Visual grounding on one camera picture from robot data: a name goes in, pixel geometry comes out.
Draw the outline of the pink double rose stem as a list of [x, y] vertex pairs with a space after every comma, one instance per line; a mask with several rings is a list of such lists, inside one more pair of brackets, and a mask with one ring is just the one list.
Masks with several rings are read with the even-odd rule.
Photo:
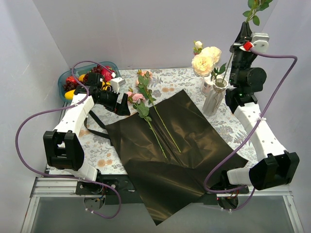
[[128, 102], [130, 102], [133, 108], [137, 110], [138, 116], [148, 123], [149, 128], [153, 132], [156, 141], [162, 151], [162, 154], [164, 155], [165, 159], [167, 159], [166, 153], [151, 125], [152, 118], [149, 116], [150, 109], [145, 105], [146, 98], [141, 93], [135, 93], [132, 88], [129, 88], [126, 94], [128, 95]]

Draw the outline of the cream bud flower stem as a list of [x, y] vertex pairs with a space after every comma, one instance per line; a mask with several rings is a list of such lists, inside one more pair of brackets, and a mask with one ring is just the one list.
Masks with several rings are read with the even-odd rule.
[[248, 23], [252, 20], [256, 26], [259, 26], [260, 19], [256, 15], [257, 12], [263, 11], [268, 8], [272, 1], [273, 0], [249, 0], [247, 3], [249, 10], [243, 13], [243, 16], [246, 17], [245, 23]]

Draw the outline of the white rose stem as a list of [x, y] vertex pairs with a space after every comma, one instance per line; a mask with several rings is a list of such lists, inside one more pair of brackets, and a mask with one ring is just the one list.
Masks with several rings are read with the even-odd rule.
[[194, 73], [200, 77], [207, 77], [212, 83], [216, 82], [219, 76], [224, 78], [223, 74], [227, 71], [227, 64], [224, 63], [218, 67], [222, 51], [218, 47], [205, 47], [201, 41], [194, 41], [193, 59], [191, 66]]

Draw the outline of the peach rose stem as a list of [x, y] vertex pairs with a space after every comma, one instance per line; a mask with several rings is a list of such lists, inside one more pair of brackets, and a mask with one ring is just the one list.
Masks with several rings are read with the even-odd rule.
[[159, 112], [158, 112], [158, 110], [156, 108], [156, 105], [154, 103], [155, 98], [152, 97], [152, 90], [148, 88], [148, 85], [150, 84], [150, 81], [152, 79], [152, 73], [150, 73], [149, 71], [143, 72], [141, 69], [139, 69], [138, 72], [137, 72], [137, 75], [138, 75], [137, 87], [139, 89], [139, 93], [141, 93], [146, 98], [148, 103], [153, 106], [153, 108], [154, 108], [157, 116], [159, 117], [161, 123], [163, 124], [163, 127], [165, 128], [167, 134], [169, 135], [169, 137], [173, 141], [173, 143], [176, 146], [178, 152], [181, 153], [180, 148], [178, 147], [177, 143], [175, 142], [174, 138], [172, 137], [171, 133], [169, 132], [166, 124], [164, 123], [162, 117], [160, 116], [160, 114], [159, 114]]

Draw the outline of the black paper cone wrapper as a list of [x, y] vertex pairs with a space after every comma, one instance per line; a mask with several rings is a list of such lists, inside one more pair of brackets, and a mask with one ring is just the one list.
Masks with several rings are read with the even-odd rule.
[[223, 171], [244, 167], [247, 161], [233, 154], [185, 91], [161, 101], [156, 108], [181, 153], [153, 107], [149, 111], [151, 125], [167, 159], [148, 123], [138, 114], [109, 124], [106, 130], [151, 218], [160, 224], [219, 183]]

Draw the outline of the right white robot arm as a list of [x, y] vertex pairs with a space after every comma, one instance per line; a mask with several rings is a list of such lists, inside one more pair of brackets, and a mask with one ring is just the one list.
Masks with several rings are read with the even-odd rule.
[[263, 68], [251, 65], [258, 55], [267, 56], [268, 41], [268, 34], [254, 33], [243, 22], [230, 47], [233, 59], [229, 84], [233, 88], [226, 90], [225, 102], [247, 132], [258, 162], [251, 168], [223, 171], [220, 188], [226, 193], [240, 185], [263, 190], [290, 184], [300, 162], [296, 152], [288, 152], [277, 140], [264, 118], [266, 109], [260, 109], [255, 96], [263, 90], [267, 74]]

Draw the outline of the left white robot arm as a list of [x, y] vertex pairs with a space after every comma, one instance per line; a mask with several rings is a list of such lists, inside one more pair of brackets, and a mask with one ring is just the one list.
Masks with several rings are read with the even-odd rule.
[[103, 190], [103, 181], [98, 179], [99, 171], [85, 160], [84, 150], [78, 139], [78, 134], [88, 114], [95, 104], [100, 104], [107, 110], [119, 115], [128, 116], [128, 95], [124, 94], [118, 103], [119, 93], [111, 89], [103, 90], [104, 76], [90, 73], [85, 86], [74, 91], [70, 109], [53, 131], [46, 131], [43, 135], [44, 148], [49, 166], [63, 169], [77, 178], [87, 179], [86, 187], [92, 194], [99, 194]]

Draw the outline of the white ceramic vase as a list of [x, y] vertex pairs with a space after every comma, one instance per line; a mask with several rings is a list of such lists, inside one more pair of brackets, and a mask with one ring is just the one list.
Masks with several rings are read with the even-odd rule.
[[206, 95], [203, 105], [203, 113], [207, 116], [216, 114], [228, 87], [228, 82], [223, 78], [218, 78], [212, 82], [211, 87]]

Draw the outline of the yellow lemon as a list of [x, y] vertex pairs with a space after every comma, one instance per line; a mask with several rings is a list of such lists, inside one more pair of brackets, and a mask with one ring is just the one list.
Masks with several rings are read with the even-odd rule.
[[102, 83], [102, 90], [111, 91], [112, 86], [110, 85], [110, 82], [103, 82]]

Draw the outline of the floral table mat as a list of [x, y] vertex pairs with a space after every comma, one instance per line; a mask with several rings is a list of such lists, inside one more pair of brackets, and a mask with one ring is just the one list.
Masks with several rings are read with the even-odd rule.
[[[153, 97], [157, 103], [168, 99], [180, 90], [184, 89], [191, 100], [202, 112], [202, 107], [206, 97], [201, 91], [203, 78], [197, 77], [192, 68], [163, 68], [150, 69], [153, 74], [151, 89]], [[120, 70], [121, 77], [125, 79], [126, 84], [121, 86], [120, 92], [128, 91], [129, 88], [135, 90], [137, 80], [137, 70], [123, 69]], [[124, 117], [117, 116], [95, 105], [92, 111], [101, 119], [104, 124], [111, 124]], [[217, 133], [225, 142], [234, 150], [246, 138], [247, 133], [237, 118], [231, 113], [223, 99], [218, 111], [213, 116], [204, 115]], [[87, 127], [99, 132], [105, 132], [100, 128], [93, 119], [88, 119]], [[90, 133], [85, 126], [82, 126], [79, 133], [79, 140], [84, 149], [85, 159], [104, 175], [127, 175], [115, 149], [110, 145], [108, 139], [99, 137]], [[239, 151], [238, 155], [248, 160], [246, 167], [251, 167], [257, 163], [255, 149], [248, 141]], [[53, 175], [70, 175], [64, 170], [58, 170], [47, 165], [47, 171]]]

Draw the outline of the small orange fruit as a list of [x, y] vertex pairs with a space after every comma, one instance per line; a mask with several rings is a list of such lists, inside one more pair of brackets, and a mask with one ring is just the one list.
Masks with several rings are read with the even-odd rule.
[[79, 76], [79, 81], [85, 83], [88, 80], [88, 74], [82, 74]]

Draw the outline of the yellow mango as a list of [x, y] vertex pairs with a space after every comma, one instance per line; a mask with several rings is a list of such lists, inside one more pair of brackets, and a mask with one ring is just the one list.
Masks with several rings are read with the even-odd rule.
[[75, 89], [70, 90], [64, 94], [66, 100], [73, 100]]

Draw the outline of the dark red grapes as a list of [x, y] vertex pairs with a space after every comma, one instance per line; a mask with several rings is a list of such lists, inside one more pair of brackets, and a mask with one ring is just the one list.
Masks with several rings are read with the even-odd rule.
[[[101, 74], [102, 71], [102, 67], [100, 65], [97, 65], [96, 67], [93, 67], [91, 70], [86, 70], [86, 71], [80, 71], [80, 72], [75, 72], [75, 76], [79, 79], [79, 76], [82, 74], [88, 74], [89, 73], [100, 73]], [[76, 89], [79, 86], [79, 84], [64, 84], [63, 85], [63, 89], [65, 92], [68, 92], [70, 90]]]

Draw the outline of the red apple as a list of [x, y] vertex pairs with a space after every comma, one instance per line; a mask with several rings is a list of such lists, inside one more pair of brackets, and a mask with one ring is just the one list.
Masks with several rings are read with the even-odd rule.
[[68, 76], [66, 78], [66, 84], [77, 84], [77, 81], [75, 80], [73, 76]]

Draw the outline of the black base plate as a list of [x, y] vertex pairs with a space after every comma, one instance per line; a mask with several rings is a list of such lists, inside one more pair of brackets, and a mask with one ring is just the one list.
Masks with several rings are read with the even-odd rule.
[[[123, 204], [143, 203], [128, 175], [99, 175], [97, 181], [112, 187], [112, 189], [94, 183], [78, 181], [75, 194], [90, 196], [92, 200], [97, 202], [100, 206], [103, 204], [118, 204], [119, 201], [115, 191], [118, 191]], [[238, 194], [247, 194], [248, 192], [249, 189], [244, 188], [239, 192], [225, 194], [223, 197], [207, 193], [195, 202], [204, 205], [219, 205], [223, 208], [235, 209], [240, 204]]]

